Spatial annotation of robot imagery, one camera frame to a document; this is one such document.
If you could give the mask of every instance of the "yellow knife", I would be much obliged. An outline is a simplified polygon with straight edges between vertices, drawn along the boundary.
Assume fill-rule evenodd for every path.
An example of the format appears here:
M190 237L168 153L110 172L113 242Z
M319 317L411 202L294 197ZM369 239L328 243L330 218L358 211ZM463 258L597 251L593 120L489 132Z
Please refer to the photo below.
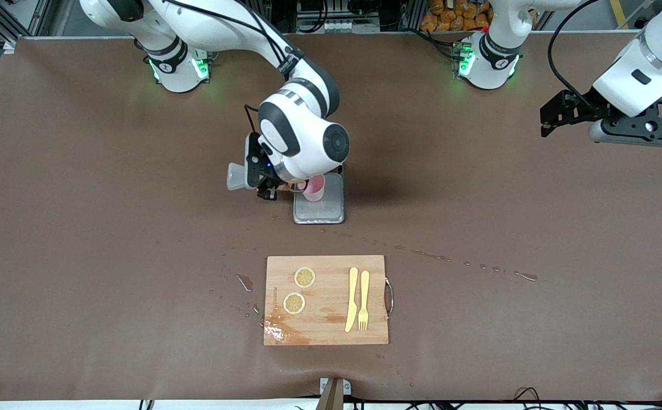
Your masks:
M359 269L349 269L349 312L346 314L346 332L354 326L354 319L357 317L357 304L354 303L354 293L357 291L357 278L359 278Z

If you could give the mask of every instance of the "water droplet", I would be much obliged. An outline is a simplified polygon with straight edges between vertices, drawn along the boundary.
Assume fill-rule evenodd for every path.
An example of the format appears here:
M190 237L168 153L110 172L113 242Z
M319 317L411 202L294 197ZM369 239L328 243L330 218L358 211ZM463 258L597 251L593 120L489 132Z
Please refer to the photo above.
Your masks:
M250 278L243 275L235 275L235 277L237 277L240 283L242 283L242 287L245 288L246 292L252 292L252 281Z

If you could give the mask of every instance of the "lemon slice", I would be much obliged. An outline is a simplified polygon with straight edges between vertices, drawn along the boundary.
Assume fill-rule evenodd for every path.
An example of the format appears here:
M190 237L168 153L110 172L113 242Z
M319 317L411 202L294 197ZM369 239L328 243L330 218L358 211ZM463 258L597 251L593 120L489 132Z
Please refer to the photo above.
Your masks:
M300 293L290 293L284 299L283 307L289 314L299 314L305 308L305 298Z
M298 288L310 288L314 282L316 282L316 273L311 268L298 268L293 277L295 284L298 285Z

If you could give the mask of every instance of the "metal handle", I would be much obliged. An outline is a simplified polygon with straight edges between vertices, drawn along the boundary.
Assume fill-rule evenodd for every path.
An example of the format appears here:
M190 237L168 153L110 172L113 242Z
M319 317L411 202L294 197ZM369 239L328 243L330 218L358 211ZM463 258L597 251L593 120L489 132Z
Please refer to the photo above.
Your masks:
M391 311L394 310L394 288L391 287L391 283L389 283L389 278L384 278L384 288L389 286L389 310L386 311L386 318L389 319L391 316ZM386 292L384 292L384 307L386 307Z

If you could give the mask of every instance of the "pink cup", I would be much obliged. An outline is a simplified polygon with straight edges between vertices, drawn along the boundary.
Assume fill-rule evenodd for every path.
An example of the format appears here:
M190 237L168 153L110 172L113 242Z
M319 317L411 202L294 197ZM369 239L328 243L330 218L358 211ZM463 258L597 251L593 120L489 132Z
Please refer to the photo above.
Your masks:
M326 177L323 175L316 175L308 180L308 186L303 190L303 196L310 200L310 202L316 202L324 196L324 187L326 186Z

